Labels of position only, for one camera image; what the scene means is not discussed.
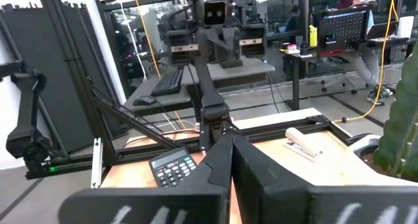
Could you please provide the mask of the silver aluminium extrusion piece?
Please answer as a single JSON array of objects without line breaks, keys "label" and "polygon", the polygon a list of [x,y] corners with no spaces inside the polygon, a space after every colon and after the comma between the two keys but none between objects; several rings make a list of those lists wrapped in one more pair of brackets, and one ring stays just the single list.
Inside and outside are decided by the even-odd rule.
[{"label": "silver aluminium extrusion piece", "polygon": [[97,189],[102,183],[103,143],[101,138],[95,138],[91,164],[91,188]]}]

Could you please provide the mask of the black perforated panel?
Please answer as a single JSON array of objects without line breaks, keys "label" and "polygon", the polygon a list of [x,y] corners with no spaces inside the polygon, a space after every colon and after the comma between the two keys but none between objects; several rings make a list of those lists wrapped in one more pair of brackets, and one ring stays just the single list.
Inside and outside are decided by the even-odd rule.
[{"label": "black perforated panel", "polygon": [[369,15],[368,5],[320,12],[317,28],[318,54],[325,57],[357,50],[366,41]]}]

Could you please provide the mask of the black office chair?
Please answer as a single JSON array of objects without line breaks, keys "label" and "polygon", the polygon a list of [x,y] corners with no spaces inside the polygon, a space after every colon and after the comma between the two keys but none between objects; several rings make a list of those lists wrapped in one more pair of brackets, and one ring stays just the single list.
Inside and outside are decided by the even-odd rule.
[{"label": "black office chair", "polygon": [[323,93],[348,91],[357,93],[358,76],[348,67],[349,62],[340,57],[315,57],[308,63],[306,83],[318,87]]}]

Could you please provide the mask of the grey desk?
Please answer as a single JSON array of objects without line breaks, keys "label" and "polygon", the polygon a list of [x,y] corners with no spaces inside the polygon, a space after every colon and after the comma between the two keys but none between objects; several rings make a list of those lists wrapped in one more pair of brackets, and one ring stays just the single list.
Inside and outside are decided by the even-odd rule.
[{"label": "grey desk", "polygon": [[[223,69],[218,64],[209,64],[208,70],[216,88],[224,88],[240,84],[249,84],[266,79],[266,73],[275,70],[275,67],[255,58],[242,58],[243,65]],[[199,107],[200,100],[195,93],[194,83],[199,83],[194,66],[185,68],[182,76],[182,86],[178,93],[159,96],[157,102],[151,105],[135,106],[133,101],[141,95],[150,95],[154,86],[159,82],[157,77],[149,78],[141,83],[135,92],[128,98],[124,106],[141,116],[162,113],[163,111],[181,110]]]}]

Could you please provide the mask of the green cactus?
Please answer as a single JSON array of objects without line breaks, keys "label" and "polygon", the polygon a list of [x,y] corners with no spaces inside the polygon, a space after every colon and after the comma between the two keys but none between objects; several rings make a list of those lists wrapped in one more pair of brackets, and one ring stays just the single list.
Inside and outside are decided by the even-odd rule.
[{"label": "green cactus", "polygon": [[403,64],[374,164],[390,175],[418,182],[418,42]]}]

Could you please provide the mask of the dark laptop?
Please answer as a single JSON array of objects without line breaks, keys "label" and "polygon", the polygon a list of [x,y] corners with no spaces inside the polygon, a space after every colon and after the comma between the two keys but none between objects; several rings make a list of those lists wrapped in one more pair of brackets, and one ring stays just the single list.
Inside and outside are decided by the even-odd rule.
[{"label": "dark laptop", "polygon": [[373,40],[373,39],[384,38],[386,35],[391,36],[395,33],[397,27],[398,27],[397,21],[375,24],[369,30],[366,38],[367,40]]}]

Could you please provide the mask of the black office desk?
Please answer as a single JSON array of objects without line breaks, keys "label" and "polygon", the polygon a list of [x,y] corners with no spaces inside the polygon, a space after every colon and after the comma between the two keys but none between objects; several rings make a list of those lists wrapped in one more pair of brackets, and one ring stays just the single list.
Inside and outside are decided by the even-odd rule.
[{"label": "black office desk", "polygon": [[[354,52],[358,50],[382,50],[384,52],[388,48],[395,46],[407,46],[405,56],[408,57],[413,49],[415,43],[418,42],[418,37],[402,38],[402,39],[389,39],[383,42],[360,42],[355,44],[355,49],[347,49],[345,52]],[[293,60],[293,66],[291,67],[292,72],[292,99],[285,103],[291,108],[291,110],[300,109],[300,66],[303,66],[311,60],[319,59],[320,57],[334,57],[338,56],[343,51],[332,51],[332,52],[318,52],[316,47],[308,48],[307,56],[300,56],[299,53],[290,54],[287,50],[280,50],[280,53]]]}]

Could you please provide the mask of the black computer mouse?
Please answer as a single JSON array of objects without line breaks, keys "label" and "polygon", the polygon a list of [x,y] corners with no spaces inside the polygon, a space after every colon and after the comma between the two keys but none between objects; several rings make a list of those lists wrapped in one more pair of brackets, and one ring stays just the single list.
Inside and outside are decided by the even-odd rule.
[{"label": "black computer mouse", "polygon": [[149,95],[141,95],[134,99],[133,106],[149,106],[157,101],[155,97]]}]

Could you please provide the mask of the white stapler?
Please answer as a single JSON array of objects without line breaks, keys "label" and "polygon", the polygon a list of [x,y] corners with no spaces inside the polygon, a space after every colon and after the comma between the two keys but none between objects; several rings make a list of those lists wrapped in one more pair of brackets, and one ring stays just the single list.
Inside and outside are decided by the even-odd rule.
[{"label": "white stapler", "polygon": [[286,129],[285,136],[289,141],[284,146],[309,160],[314,160],[323,153],[314,142],[294,127]]}]

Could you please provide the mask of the black calculator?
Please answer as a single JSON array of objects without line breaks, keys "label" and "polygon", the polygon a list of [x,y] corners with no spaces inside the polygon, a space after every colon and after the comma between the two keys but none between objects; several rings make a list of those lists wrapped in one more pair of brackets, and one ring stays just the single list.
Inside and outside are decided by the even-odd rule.
[{"label": "black calculator", "polygon": [[197,163],[185,148],[176,148],[149,161],[159,187],[176,187],[196,169]]}]

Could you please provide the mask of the black keyboard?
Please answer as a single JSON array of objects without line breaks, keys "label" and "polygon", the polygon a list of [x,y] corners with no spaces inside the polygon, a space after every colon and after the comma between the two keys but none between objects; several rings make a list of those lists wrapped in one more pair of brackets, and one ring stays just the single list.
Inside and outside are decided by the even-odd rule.
[{"label": "black keyboard", "polygon": [[164,74],[152,89],[151,96],[158,97],[180,92],[183,69]]}]

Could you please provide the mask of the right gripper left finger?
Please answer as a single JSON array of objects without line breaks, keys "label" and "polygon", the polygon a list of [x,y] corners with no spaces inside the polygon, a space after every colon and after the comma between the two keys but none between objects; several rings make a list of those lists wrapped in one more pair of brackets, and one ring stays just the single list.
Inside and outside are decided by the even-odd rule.
[{"label": "right gripper left finger", "polygon": [[223,135],[176,187],[84,189],[59,224],[229,224],[233,136]]}]

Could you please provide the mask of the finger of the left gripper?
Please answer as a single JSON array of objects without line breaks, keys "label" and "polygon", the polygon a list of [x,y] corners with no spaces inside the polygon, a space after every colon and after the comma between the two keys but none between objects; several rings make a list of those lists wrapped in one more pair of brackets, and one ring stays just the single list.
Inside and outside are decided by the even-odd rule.
[{"label": "finger of the left gripper", "polygon": [[224,69],[242,66],[241,56],[262,58],[266,49],[266,29],[264,24],[249,24],[242,28],[225,27],[222,30],[225,42],[225,57],[220,61]]},{"label": "finger of the left gripper", "polygon": [[184,66],[198,56],[208,57],[219,31],[168,31],[167,53],[172,66]]}]

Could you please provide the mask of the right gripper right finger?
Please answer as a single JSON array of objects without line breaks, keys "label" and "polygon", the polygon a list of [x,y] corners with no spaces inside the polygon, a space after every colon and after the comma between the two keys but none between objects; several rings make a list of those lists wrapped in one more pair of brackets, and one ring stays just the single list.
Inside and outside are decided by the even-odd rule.
[{"label": "right gripper right finger", "polygon": [[309,160],[284,144],[234,138],[233,180],[242,224],[418,224],[418,186],[352,184],[346,149],[306,135],[323,152]]}]

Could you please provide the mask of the black folding partition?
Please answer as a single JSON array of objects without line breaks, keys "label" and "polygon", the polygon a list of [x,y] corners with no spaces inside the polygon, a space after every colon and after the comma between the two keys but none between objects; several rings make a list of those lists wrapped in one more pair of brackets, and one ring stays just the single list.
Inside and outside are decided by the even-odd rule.
[{"label": "black folding partition", "polygon": [[0,31],[14,59],[23,60],[46,76],[41,99],[58,145],[68,153],[89,145],[92,132],[47,10],[0,11]]}]

